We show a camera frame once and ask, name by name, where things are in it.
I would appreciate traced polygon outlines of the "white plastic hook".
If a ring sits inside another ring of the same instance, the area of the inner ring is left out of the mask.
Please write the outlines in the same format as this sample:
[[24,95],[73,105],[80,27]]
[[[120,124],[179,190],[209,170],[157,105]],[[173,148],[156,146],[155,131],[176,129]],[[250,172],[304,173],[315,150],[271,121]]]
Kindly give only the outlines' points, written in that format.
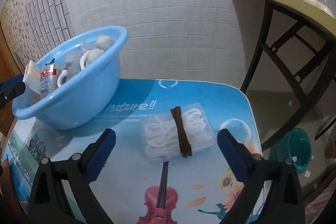
[[[85,62],[85,60],[86,60],[86,57],[87,57],[89,51],[90,51],[90,50],[83,52],[84,54],[82,55],[82,57],[81,57],[81,59],[80,59],[81,71],[82,71],[83,69],[85,69],[84,62]],[[59,88],[60,88],[63,84],[65,84],[67,81],[70,80],[70,79],[67,78],[67,76],[68,76],[68,72],[67,72],[67,70],[62,69],[62,72],[61,72],[61,74],[60,74],[60,76],[59,76],[59,78],[58,78],[58,80],[57,80],[57,85],[58,85]]]

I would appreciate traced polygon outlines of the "clear bag cotton balls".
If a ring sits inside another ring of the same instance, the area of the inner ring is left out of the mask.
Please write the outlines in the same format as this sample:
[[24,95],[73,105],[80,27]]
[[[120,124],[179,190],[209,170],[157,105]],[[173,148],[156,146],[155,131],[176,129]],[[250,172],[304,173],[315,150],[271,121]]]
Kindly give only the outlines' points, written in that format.
[[84,53],[79,51],[69,51],[64,59],[63,69],[67,70],[68,76],[67,78],[70,79],[74,77],[76,74],[78,74],[81,71],[80,66],[80,59]]

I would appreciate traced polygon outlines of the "blue plastic basin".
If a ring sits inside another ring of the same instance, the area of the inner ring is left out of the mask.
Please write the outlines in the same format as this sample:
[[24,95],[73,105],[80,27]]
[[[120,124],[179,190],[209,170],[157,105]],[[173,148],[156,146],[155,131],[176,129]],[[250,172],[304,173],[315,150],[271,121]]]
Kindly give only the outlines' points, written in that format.
[[119,52],[128,34],[122,26],[96,28],[75,36],[43,56],[38,66],[54,61],[63,65],[69,51],[79,50],[83,42],[94,45],[99,36],[112,38],[114,44],[93,64],[72,77],[50,96],[33,103],[30,90],[12,101],[12,112],[19,120],[37,118],[55,129],[79,127],[94,118],[111,100],[120,82]]

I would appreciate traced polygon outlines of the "yellow side table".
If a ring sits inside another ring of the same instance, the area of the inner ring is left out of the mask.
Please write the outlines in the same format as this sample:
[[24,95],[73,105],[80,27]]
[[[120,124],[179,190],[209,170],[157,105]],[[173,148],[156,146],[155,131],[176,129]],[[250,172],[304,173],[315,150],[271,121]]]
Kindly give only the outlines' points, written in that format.
[[[274,13],[294,23],[275,41],[269,42]],[[335,19],[302,0],[264,0],[258,40],[240,88],[243,93],[263,54],[280,71],[299,103],[299,108],[284,125],[262,143],[265,151],[305,118],[335,80]]]

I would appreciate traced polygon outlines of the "white round buns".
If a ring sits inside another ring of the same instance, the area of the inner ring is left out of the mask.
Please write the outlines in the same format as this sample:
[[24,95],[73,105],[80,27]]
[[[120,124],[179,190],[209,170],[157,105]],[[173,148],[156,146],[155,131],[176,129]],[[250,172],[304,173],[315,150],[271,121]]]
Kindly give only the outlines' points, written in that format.
[[329,16],[333,17],[333,13],[331,12],[331,10],[324,5],[323,3],[317,1],[317,0],[303,0],[304,2],[322,10],[323,12],[325,12],[326,14],[328,14]]

